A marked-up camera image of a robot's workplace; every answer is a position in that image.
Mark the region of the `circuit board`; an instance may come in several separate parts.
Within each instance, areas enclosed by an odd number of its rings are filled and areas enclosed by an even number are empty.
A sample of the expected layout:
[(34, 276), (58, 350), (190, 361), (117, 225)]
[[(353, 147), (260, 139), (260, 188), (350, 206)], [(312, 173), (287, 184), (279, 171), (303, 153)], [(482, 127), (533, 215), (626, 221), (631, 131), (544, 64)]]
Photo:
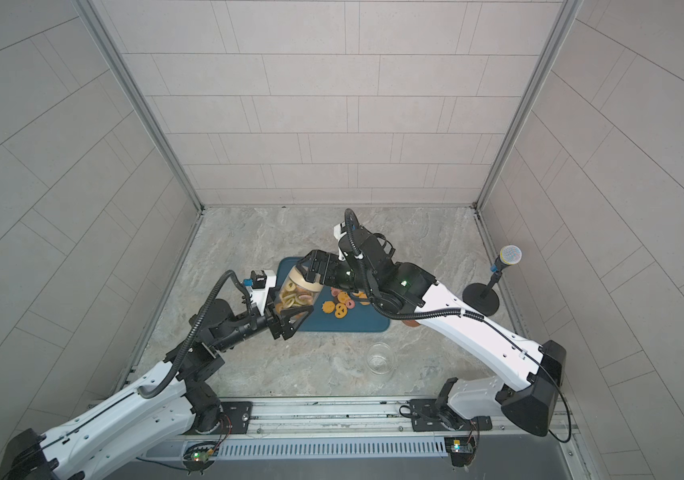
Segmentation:
[(453, 467), (469, 467), (475, 460), (478, 442), (473, 436), (445, 437), (444, 444)]
[(217, 450), (216, 442), (201, 442), (190, 446), (182, 456), (185, 469), (189, 473), (203, 474), (215, 463)]

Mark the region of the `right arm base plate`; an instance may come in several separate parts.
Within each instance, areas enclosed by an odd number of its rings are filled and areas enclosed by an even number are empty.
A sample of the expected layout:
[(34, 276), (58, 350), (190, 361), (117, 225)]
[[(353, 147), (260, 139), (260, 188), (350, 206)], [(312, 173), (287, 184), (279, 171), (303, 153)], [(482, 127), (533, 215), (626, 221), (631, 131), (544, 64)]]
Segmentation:
[(467, 420), (447, 405), (438, 406), (436, 399), (412, 399), (405, 408), (400, 413), (410, 420), (414, 432), (485, 432), (493, 429), (489, 416)]

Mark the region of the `right circuit board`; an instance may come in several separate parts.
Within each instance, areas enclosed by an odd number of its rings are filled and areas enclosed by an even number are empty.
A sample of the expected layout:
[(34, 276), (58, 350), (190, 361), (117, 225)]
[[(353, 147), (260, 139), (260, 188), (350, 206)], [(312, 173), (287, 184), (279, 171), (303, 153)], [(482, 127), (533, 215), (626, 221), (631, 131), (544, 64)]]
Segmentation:
[(473, 436), (445, 437), (444, 444), (453, 467), (469, 467), (475, 460), (478, 442)]

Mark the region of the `aluminium rail frame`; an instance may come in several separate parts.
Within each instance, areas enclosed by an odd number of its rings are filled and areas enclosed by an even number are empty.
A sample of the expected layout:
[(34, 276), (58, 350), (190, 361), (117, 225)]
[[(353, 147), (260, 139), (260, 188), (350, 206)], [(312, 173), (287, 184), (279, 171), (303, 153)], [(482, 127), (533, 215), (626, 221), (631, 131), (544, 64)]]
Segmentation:
[[(321, 461), (441, 458), (450, 462), (445, 437), (473, 436), (478, 442), (468, 468), (488, 479), (590, 479), (577, 446), (557, 435), (538, 437), (502, 414), (489, 416), (491, 431), (414, 432), (405, 397), (301, 397), (228, 399), (254, 403), (248, 432), (230, 435), (218, 448), (217, 462)], [(133, 461), (187, 471), (182, 456), (210, 435), (182, 434), (151, 448)]]

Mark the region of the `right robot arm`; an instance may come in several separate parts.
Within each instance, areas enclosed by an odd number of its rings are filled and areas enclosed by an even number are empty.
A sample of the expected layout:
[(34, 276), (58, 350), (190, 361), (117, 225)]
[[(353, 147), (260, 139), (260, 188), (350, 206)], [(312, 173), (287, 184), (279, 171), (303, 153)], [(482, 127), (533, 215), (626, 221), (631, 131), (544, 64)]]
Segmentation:
[(448, 380), (431, 410), (420, 417), (459, 430), (477, 416), (504, 415), (521, 430), (545, 437), (562, 398), (565, 350), (543, 345), (499, 326), (451, 292), (423, 268), (365, 256), (313, 250), (296, 264), (311, 283), (364, 293), (380, 315), (415, 321), (481, 360), (494, 375), (482, 382)]

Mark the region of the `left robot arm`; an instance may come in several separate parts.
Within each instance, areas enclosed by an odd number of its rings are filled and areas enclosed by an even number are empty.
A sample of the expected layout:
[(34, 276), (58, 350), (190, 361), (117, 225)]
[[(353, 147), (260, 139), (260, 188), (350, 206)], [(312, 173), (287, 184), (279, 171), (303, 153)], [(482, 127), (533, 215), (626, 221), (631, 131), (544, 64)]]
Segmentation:
[(208, 300), (188, 337), (134, 383), (88, 412), (45, 433), (27, 429), (7, 445), (1, 479), (104, 479), (151, 448), (185, 433), (210, 435), (183, 455), (203, 471), (234, 433), (247, 430), (249, 412), (222, 403), (208, 379), (221, 355), (263, 331), (289, 339), (313, 312), (311, 305), (278, 309), (252, 304), (236, 315), (221, 299)]

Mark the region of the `blue tray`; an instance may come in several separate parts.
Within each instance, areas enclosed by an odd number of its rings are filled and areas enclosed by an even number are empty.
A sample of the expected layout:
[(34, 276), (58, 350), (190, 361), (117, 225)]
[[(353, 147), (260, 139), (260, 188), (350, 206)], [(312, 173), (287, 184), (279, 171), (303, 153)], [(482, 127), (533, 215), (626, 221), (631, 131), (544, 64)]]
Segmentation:
[(301, 332), (353, 332), (353, 333), (379, 333), (386, 331), (390, 326), (390, 320), (378, 314), (370, 305), (364, 305), (362, 300), (352, 296), (355, 306), (342, 317), (337, 318), (335, 311), (325, 313), (323, 304), (327, 301), (337, 303), (337, 298), (332, 294), (332, 289), (324, 286), (314, 305), (314, 311), (301, 324)]

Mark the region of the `pretzel shaped cookie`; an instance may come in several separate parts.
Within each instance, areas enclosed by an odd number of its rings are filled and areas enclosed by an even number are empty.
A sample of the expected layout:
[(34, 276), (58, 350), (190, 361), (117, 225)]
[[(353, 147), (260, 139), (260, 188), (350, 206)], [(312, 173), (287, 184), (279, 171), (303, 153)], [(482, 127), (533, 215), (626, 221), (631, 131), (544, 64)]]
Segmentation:
[(334, 311), (335, 317), (338, 319), (344, 318), (348, 314), (348, 308), (344, 304), (337, 304)]

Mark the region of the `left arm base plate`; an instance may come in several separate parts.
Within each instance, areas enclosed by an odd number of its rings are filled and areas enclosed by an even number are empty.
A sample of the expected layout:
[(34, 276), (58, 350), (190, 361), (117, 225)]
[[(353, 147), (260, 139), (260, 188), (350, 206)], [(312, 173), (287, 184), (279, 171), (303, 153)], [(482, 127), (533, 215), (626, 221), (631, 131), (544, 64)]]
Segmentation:
[(207, 407), (196, 414), (187, 435), (246, 434), (249, 429), (254, 403), (251, 401), (225, 401), (218, 406)]

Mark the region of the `left circuit board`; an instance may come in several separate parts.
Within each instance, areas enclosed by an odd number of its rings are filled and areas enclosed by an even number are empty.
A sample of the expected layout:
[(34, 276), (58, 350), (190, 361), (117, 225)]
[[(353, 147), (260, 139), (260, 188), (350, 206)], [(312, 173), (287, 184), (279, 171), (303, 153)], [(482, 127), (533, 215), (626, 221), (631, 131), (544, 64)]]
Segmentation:
[(182, 456), (185, 469), (189, 473), (203, 474), (215, 463), (217, 450), (216, 442), (201, 442), (190, 446)]

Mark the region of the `clear cookie jar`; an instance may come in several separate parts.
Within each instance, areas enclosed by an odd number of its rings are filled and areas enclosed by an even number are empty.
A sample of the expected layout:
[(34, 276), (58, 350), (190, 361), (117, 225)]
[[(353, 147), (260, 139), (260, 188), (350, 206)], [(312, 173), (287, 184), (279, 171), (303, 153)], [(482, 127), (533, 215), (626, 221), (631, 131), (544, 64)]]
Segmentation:
[(379, 377), (390, 376), (395, 369), (393, 349), (384, 342), (373, 344), (368, 350), (366, 364), (372, 374)]

